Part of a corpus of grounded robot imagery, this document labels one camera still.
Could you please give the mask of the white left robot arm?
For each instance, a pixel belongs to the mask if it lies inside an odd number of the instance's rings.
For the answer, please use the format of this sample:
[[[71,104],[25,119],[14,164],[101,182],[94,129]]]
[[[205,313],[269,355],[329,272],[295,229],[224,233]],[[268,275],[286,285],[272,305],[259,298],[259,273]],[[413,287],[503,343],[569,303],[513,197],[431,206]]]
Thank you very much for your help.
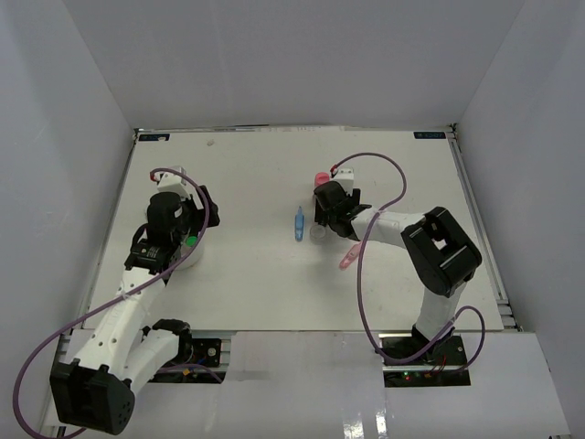
[[[144,385],[163,366],[182,365],[193,354],[190,326],[161,319],[143,322],[171,277],[171,266],[187,263],[200,233],[220,223],[207,188],[195,195],[183,186],[151,196],[146,222],[132,238],[116,304],[105,310],[90,338],[68,362],[53,367],[50,389],[58,419],[65,424],[120,434],[130,421]]]

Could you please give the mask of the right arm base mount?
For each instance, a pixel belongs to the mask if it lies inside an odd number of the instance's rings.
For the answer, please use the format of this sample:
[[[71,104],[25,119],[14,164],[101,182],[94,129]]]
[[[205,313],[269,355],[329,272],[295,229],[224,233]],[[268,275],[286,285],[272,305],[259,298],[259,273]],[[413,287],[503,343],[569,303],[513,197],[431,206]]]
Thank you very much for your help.
[[[462,338],[450,336],[408,364],[383,360],[384,386],[386,389],[469,387],[469,371],[459,370],[466,363]]]

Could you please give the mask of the green black highlighter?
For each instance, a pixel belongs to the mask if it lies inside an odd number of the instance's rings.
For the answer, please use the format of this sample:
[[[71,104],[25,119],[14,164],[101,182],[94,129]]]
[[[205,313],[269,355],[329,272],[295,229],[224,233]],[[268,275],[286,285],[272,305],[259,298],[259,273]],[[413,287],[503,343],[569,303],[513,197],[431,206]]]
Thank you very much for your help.
[[[194,247],[197,244],[197,236],[189,236],[185,240],[185,246]]]

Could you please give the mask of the clear tape roll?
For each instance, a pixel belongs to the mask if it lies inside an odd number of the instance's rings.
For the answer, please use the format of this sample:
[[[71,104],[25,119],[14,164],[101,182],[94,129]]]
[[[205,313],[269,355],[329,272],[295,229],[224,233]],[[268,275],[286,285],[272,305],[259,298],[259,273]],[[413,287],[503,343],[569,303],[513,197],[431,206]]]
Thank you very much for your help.
[[[326,238],[326,233],[327,233],[326,227],[315,223],[310,228],[310,239],[314,243],[323,242]]]

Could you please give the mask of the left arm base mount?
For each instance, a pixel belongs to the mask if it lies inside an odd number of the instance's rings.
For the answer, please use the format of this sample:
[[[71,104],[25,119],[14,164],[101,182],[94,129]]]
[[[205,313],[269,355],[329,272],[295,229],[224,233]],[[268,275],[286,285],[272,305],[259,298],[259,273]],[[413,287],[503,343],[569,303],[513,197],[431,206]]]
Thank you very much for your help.
[[[165,384],[220,384],[226,376],[229,351],[224,350],[221,338],[194,338],[191,342],[191,357],[185,366],[165,364],[167,371],[159,372],[150,383]]]

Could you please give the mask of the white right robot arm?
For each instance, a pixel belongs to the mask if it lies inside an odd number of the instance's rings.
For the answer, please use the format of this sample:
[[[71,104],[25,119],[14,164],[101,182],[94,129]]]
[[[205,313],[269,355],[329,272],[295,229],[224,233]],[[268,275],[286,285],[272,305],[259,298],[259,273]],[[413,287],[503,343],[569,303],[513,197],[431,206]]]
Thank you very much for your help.
[[[357,302],[364,330],[374,350],[390,365],[415,360],[431,365],[446,352],[444,340],[452,334],[461,312],[457,309],[466,285],[473,279],[483,258],[471,238],[451,212],[436,207],[426,213],[408,214],[375,208],[359,202],[337,181],[314,189],[320,209],[318,223],[341,238],[361,243],[357,256]],[[420,314],[412,326],[413,353],[401,359],[386,354],[373,338],[363,304],[362,270],[369,241],[401,248],[408,253],[424,286]]]

